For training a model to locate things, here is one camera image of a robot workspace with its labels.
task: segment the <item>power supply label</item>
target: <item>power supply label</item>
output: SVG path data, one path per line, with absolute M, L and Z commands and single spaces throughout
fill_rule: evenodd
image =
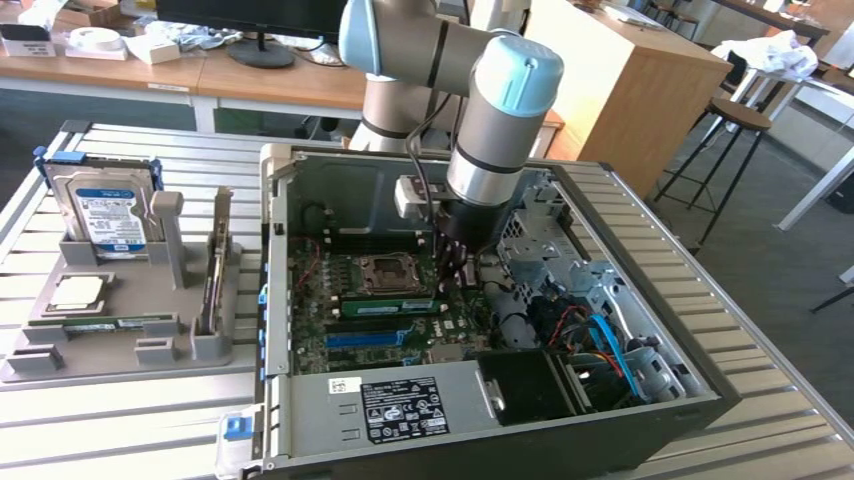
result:
M 363 383 L 362 406 L 375 444 L 451 433 L 435 377 Z

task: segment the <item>chair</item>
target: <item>chair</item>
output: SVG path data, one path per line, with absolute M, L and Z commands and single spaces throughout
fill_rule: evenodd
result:
M 682 24 L 693 25 L 694 28 L 692 29 L 692 36 L 685 38 L 688 38 L 690 41 L 694 41 L 694 35 L 697 35 L 697 27 L 700 26 L 700 20 L 693 16 L 680 12 L 676 13 L 676 20 L 678 20 L 680 23 L 677 23 L 674 26 L 674 19 L 672 19 L 670 25 L 668 26 L 668 28 L 670 28 L 670 30 L 673 30 L 674 32 L 680 33 L 680 27 L 682 27 Z
M 653 11 L 653 20 L 656 20 L 657 22 L 658 17 L 661 17 L 661 14 L 665 14 L 665 21 L 661 22 L 662 25 L 665 25 L 665 27 L 670 28 L 670 24 L 673 23 L 673 19 L 676 18 L 676 13 L 677 11 L 674 10 L 673 7 L 669 7 L 668 5 L 664 5 L 661 2 L 650 2 L 650 5 L 646 7 L 645 10 L 645 15 L 649 17 L 650 16 L 650 11 Z
M 730 197 L 733 196 L 733 191 L 736 190 L 736 186 L 738 185 L 738 182 L 740 182 L 740 180 L 742 178 L 745 170 L 748 169 L 748 164 L 750 163 L 750 159 L 753 158 L 753 154 L 756 153 L 757 147 L 760 146 L 760 143 L 762 142 L 762 138 L 765 137 L 765 132 L 768 132 L 770 130 L 770 128 L 772 128 L 772 120 L 765 115 L 762 115 L 756 110 L 752 110 L 746 106 L 740 105 L 736 102 L 730 102 L 729 100 L 725 100 L 722 98 L 713 98 L 712 99 L 712 101 L 709 102 L 709 105 L 706 106 L 706 111 L 704 112 L 704 114 L 701 115 L 700 119 L 697 120 L 697 123 L 694 123 L 694 127 L 697 127 L 700 122 L 704 120 L 704 118 L 709 114 L 720 116 L 721 119 L 725 120 L 725 121 L 718 123 L 718 126 L 714 128 L 714 130 L 706 135 L 704 140 L 700 142 L 700 146 L 697 147 L 697 149 L 692 153 L 692 156 L 685 161 L 685 163 L 680 167 L 680 169 L 676 172 L 673 172 L 670 170 L 666 170 L 666 173 L 670 173 L 673 175 L 673 177 L 670 178 L 670 181 L 665 185 L 665 188 L 662 188 L 661 192 L 658 192 L 658 195 L 656 195 L 656 199 L 654 199 L 654 201 L 658 202 L 662 197 L 668 197 L 672 200 L 676 200 L 676 201 L 678 201 L 681 203 L 685 203 L 689 206 L 688 207 L 689 209 L 692 207 L 697 206 L 697 208 L 700 210 L 704 210 L 704 211 L 706 211 L 706 212 L 713 214 L 712 222 L 709 222 L 709 225 L 706 227 L 706 231 L 704 232 L 704 236 L 701 237 L 700 241 L 697 242 L 700 245 L 702 245 L 704 242 L 706 241 L 706 238 L 709 238 L 709 234 L 712 233 L 712 230 L 713 230 L 713 228 L 716 226 L 716 223 L 718 222 L 718 218 L 721 217 L 721 213 L 724 212 L 724 208 L 726 207 L 726 204 L 730 201 Z M 716 133 L 718 133 L 718 131 L 724 128 L 724 126 L 726 125 L 728 121 L 736 123 L 736 125 L 738 126 L 738 128 L 736 130 L 736 133 L 733 134 L 733 139 L 730 140 L 730 143 L 728 144 L 726 148 L 724 149 L 724 153 L 721 154 L 721 157 L 718 157 L 718 161 L 713 165 L 712 170 L 710 170 L 709 174 L 706 175 L 706 178 L 702 181 L 697 180 L 696 178 L 692 178 L 692 177 L 685 175 L 685 170 L 689 168 L 689 165 L 692 165 L 692 162 L 694 161 L 694 159 L 700 155 L 700 152 L 706 147 L 706 144 L 709 143 L 710 139 L 714 138 Z M 714 177 L 714 175 L 716 175 L 716 173 L 718 171 L 718 168 L 721 167 L 721 164 L 724 163 L 724 159 L 726 158 L 728 154 L 730 153 L 733 145 L 736 145 L 736 141 L 738 140 L 738 137 L 741 136 L 741 134 L 742 134 L 742 132 L 745 130 L 749 131 L 749 132 L 756 132 L 757 133 L 757 139 L 754 140 L 753 145 L 750 146 L 750 151 L 748 152 L 748 156 L 742 160 L 742 165 L 741 165 L 741 167 L 738 169 L 738 172 L 736 173 L 736 176 L 733 177 L 733 181 L 730 182 L 730 186 L 729 186 L 729 188 L 726 190 L 726 193 L 724 195 L 724 199 L 721 200 L 721 204 L 718 206 L 716 206 L 714 205 L 714 201 L 713 201 L 712 209 L 704 208 L 700 205 L 696 205 L 697 200 L 698 200 L 704 190 L 709 193 L 709 196 L 712 197 L 712 193 L 709 192 L 709 182 L 712 181 L 712 178 Z M 694 183 L 700 184 L 700 188 L 697 189 L 697 193 L 694 194 L 694 197 L 692 198 L 690 201 L 686 201 L 686 200 L 684 200 L 681 198 L 677 198 L 677 197 L 673 197 L 673 196 L 668 195 L 668 190 L 670 189 L 670 187 L 673 186 L 676 181 L 678 179 L 681 179 L 681 178 L 689 180 L 690 182 L 694 182 Z

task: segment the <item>metal slotted platform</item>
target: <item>metal slotted platform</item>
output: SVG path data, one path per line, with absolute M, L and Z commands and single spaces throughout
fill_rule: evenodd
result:
M 253 402 L 258 152 L 271 141 L 98 124 L 71 137 L 66 150 L 162 159 L 166 188 L 186 198 L 187 240 L 209 233 L 217 186 L 235 188 L 231 229 L 247 252 L 239 345 L 235 361 L 206 370 L 0 384 L 0 478 L 213 477 L 217 421 Z M 600 165 L 572 164 L 568 170 L 745 397 L 708 430 L 613 478 L 854 479 L 850 428 L 640 199 Z M 0 358 L 59 258 L 63 231 L 56 203 L 32 173 L 0 214 Z M 594 239 L 578 234 L 592 254 L 602 255 Z

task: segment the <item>floor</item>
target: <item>floor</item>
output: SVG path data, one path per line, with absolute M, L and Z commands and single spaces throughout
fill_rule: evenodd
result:
M 0 205 L 31 168 L 32 149 L 47 145 L 66 119 L 193 129 L 189 107 L 123 100 L 0 90 Z M 299 117 L 231 112 L 222 119 L 234 133 L 290 135 Z M 688 158 L 700 142 L 698 128 L 674 160 Z M 729 138 L 693 165 L 701 175 Z M 750 146 L 742 138 L 722 167 L 713 192 L 722 194 L 736 160 Z M 840 302 L 818 315 L 808 308 L 842 289 L 837 275 L 854 264 L 854 216 L 820 204 L 789 233 L 772 226 L 816 183 L 814 174 L 772 142 L 761 145 L 716 231 L 698 259 L 754 322 L 849 423 L 854 424 L 854 309 Z M 686 194 L 677 184 L 673 193 Z M 709 214 L 662 200 L 654 208 L 688 243 L 702 233 Z
M 680 167 L 700 144 L 712 120 L 694 129 L 670 168 Z M 718 139 L 686 174 L 705 178 L 730 135 Z M 742 135 L 712 183 L 717 200 L 745 158 L 754 137 Z M 808 309 L 844 289 L 838 275 L 854 264 L 854 216 L 821 202 L 784 233 L 773 224 L 813 188 L 817 177 L 773 141 L 760 145 L 718 224 L 697 255 L 709 273 L 772 342 L 854 424 L 854 308 L 841 301 L 818 314 Z M 670 177 L 660 179 L 664 186 Z M 678 181 L 669 194 L 690 199 L 696 186 Z M 700 204 L 709 206 L 709 197 Z M 686 245 L 701 237 L 712 214 L 664 198 L 653 206 Z

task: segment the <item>computer monitor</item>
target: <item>computer monitor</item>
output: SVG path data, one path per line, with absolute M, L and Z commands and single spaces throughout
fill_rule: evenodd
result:
M 338 30 L 347 0 L 158 0 L 158 18 L 215 28 L 258 32 L 258 41 L 229 46 L 241 63 L 259 68 L 282 68 L 294 56 L 279 44 L 265 43 L 266 33 L 338 42 Z

